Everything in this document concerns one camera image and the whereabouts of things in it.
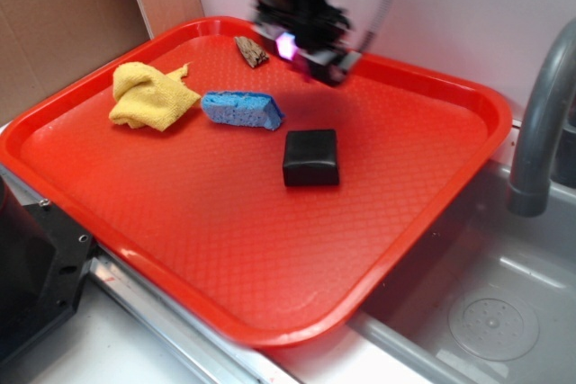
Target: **yellow cloth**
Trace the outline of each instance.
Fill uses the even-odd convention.
[[[110,120],[131,128],[150,126],[165,130],[177,121],[199,99],[182,81],[188,65],[167,75],[139,62],[120,65],[113,74],[112,94],[116,105]]]

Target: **plastic tray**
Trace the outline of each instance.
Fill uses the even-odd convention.
[[[344,322],[507,136],[492,90],[366,55],[338,88],[279,58],[251,69],[231,18],[189,22],[50,97],[0,137],[0,160],[223,334],[295,344]],[[193,107],[164,133],[108,120],[113,70],[190,63],[187,85],[271,94],[277,131]],[[286,188],[288,130],[335,129],[337,187]]]

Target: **sink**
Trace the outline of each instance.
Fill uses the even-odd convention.
[[[351,321],[432,382],[573,383],[576,195],[543,215],[505,208],[509,169],[489,162]]]

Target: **faucet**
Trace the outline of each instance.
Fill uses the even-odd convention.
[[[556,37],[535,81],[508,179],[507,206],[542,214],[551,179],[576,188],[576,18]]]

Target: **black bracket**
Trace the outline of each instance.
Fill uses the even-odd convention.
[[[23,206],[55,248],[38,300],[0,330],[0,368],[72,317],[90,270],[95,242],[58,206]]]

